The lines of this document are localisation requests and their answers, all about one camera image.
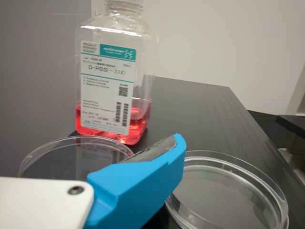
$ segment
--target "bottle neck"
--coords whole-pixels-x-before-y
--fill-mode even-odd
[[[143,11],[143,6],[132,4],[130,2],[125,1],[114,1],[108,0],[106,1],[106,10],[105,12],[108,13],[128,13],[128,14],[137,14],[141,15]]]

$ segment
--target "white wall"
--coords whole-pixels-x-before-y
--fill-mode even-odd
[[[0,2],[0,176],[16,176],[34,148],[75,129],[74,31],[90,7],[90,0]]]
[[[160,35],[156,75],[226,85],[247,109],[286,112],[305,63],[304,0],[145,0],[145,16]]]

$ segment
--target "petri dish lid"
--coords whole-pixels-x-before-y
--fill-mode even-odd
[[[288,204],[265,173],[236,157],[188,151],[183,178],[166,200],[183,229],[287,229]]]
[[[99,136],[72,136],[44,144],[22,161],[19,177],[86,181],[90,172],[131,157],[127,146]]]

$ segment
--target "screw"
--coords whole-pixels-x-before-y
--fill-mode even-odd
[[[81,186],[74,186],[68,190],[68,193],[70,195],[78,195],[78,194],[82,193],[84,190],[85,189]]]

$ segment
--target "barcode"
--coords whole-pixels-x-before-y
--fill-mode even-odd
[[[124,104],[122,126],[127,126],[128,106],[129,104]]]
[[[120,122],[120,116],[121,116],[121,103],[117,102],[116,103],[116,112],[115,112],[115,122],[119,123]]]
[[[128,87],[119,87],[119,96],[127,97]]]

